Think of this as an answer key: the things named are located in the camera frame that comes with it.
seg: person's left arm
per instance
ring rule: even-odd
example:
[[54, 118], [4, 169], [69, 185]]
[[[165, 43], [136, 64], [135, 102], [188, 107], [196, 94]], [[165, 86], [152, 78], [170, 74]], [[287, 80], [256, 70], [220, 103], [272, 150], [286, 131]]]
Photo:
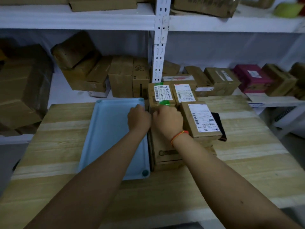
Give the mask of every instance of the person's left arm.
[[131, 108], [129, 132], [75, 175], [25, 228], [98, 228], [150, 124], [141, 105]]

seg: human hand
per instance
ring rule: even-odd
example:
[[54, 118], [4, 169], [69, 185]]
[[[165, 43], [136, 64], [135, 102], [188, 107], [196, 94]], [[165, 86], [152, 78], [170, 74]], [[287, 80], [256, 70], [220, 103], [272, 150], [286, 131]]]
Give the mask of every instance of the human hand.
[[183, 130], [183, 117], [174, 107], [164, 105], [152, 116], [154, 125], [170, 141]]
[[128, 115], [129, 131], [146, 134], [150, 128], [152, 117], [144, 107], [138, 104], [135, 108], [131, 108]]

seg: red bracelet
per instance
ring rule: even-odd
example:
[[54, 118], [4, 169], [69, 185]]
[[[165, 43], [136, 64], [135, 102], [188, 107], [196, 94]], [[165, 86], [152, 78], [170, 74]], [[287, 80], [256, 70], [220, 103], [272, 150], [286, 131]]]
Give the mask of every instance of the red bracelet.
[[186, 130], [181, 131], [180, 133], [176, 134], [176, 135], [172, 138], [172, 140], [170, 141], [170, 144], [173, 146], [173, 141], [174, 141], [174, 139], [175, 139], [177, 136], [183, 134], [184, 132], [187, 133], [187, 134], [189, 134], [189, 132], [186, 131]]

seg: magenta box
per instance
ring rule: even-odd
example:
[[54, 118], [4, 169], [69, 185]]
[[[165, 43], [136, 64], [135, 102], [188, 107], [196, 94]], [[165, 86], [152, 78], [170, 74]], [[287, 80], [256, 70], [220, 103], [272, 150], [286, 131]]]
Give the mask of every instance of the magenta box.
[[238, 64], [233, 69], [244, 93], [263, 93], [273, 83], [273, 80], [262, 71], [258, 65]]

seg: floor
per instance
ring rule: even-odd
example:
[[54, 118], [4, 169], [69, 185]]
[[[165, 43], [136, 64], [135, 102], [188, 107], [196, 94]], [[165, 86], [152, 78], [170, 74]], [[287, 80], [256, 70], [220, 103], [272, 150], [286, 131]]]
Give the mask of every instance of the floor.
[[[278, 130], [270, 126], [269, 115], [271, 109], [266, 109], [260, 114], [260, 117], [274, 132]], [[286, 135], [281, 142], [286, 149], [295, 157], [300, 165], [305, 169], [305, 139], [295, 136], [293, 134]], [[11, 144], [0, 145], [0, 196], [4, 191], [6, 185], [10, 181], [10, 177], [13, 174], [13, 169], [17, 162], [22, 158], [25, 153], [28, 144]], [[284, 213], [289, 215], [293, 220], [305, 227], [305, 205], [282, 209]], [[187, 223], [181, 225], [173, 225], [170, 227], [164, 227], [162, 229], [224, 229], [221, 222], [217, 219], [208, 220], [204, 222]]]

